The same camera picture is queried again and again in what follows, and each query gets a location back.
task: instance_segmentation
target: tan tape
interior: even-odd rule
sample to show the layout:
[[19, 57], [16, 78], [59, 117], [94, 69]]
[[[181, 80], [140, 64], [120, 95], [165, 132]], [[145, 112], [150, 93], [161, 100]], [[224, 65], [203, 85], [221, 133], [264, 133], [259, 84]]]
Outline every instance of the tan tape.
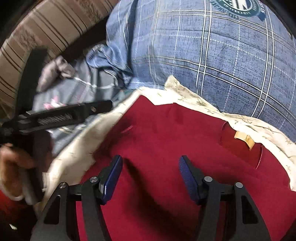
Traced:
[[247, 135], [246, 133], [237, 131], [234, 135], [235, 139], [240, 139], [244, 142], [246, 142], [246, 144], [248, 145], [249, 149], [252, 150], [253, 146], [255, 145], [255, 142], [253, 141], [253, 139]]

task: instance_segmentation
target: blue plaid fabric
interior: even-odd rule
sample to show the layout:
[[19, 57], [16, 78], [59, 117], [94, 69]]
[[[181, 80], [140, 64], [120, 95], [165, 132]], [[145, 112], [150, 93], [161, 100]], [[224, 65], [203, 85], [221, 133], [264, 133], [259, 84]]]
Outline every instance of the blue plaid fabric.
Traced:
[[295, 39], [257, 0], [121, 0], [107, 45], [87, 56], [127, 88], [174, 75], [221, 112], [259, 118], [296, 141]]

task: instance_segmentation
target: hand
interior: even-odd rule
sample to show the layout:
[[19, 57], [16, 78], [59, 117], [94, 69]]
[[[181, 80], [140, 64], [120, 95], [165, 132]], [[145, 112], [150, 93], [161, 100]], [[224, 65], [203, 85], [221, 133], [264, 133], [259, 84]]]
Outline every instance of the hand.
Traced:
[[[46, 170], [52, 162], [51, 150], [46, 154]], [[22, 195], [22, 181], [19, 175], [19, 167], [31, 169], [35, 167], [32, 157], [24, 150], [5, 144], [0, 148], [0, 177], [7, 192], [12, 196]]]

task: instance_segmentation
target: striped fabric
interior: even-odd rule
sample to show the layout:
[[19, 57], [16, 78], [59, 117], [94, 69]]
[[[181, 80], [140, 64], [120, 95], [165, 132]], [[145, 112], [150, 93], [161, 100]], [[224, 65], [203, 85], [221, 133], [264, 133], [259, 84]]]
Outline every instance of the striped fabric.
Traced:
[[46, 45], [49, 59], [55, 58], [109, 15], [116, 3], [117, 0], [44, 0], [30, 11], [0, 51], [0, 104], [13, 107], [18, 82], [33, 47]]

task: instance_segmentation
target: red fabric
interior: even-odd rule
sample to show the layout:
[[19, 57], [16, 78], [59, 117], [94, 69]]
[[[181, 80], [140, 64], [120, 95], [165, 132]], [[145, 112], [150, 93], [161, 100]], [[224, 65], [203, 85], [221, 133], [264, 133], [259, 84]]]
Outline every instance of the red fabric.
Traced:
[[248, 145], [244, 141], [234, 138], [235, 133], [236, 131], [231, 128], [229, 123], [225, 122], [221, 129], [220, 144], [251, 166], [257, 167], [261, 158], [262, 144], [255, 143], [250, 151]]
[[31, 230], [37, 221], [32, 206], [24, 200], [12, 201], [0, 191], [0, 215], [6, 222], [17, 227], [20, 237], [30, 240]]
[[[221, 183], [243, 183], [272, 241], [284, 236], [296, 218], [296, 193], [289, 190], [285, 170], [265, 148], [257, 169], [258, 159], [249, 162], [237, 157], [240, 152], [228, 149], [241, 142], [232, 140], [230, 133], [231, 145], [227, 144], [228, 127], [221, 130], [223, 124], [177, 104], [154, 106], [142, 96], [134, 103], [107, 135], [94, 155], [96, 163], [82, 178], [84, 182], [97, 175], [116, 154], [124, 158], [113, 197], [102, 206], [113, 241], [191, 240], [199, 207], [190, 200], [180, 175], [181, 155]], [[260, 156], [258, 150], [249, 158], [252, 155]], [[80, 203], [77, 218], [81, 241], [85, 241]]]

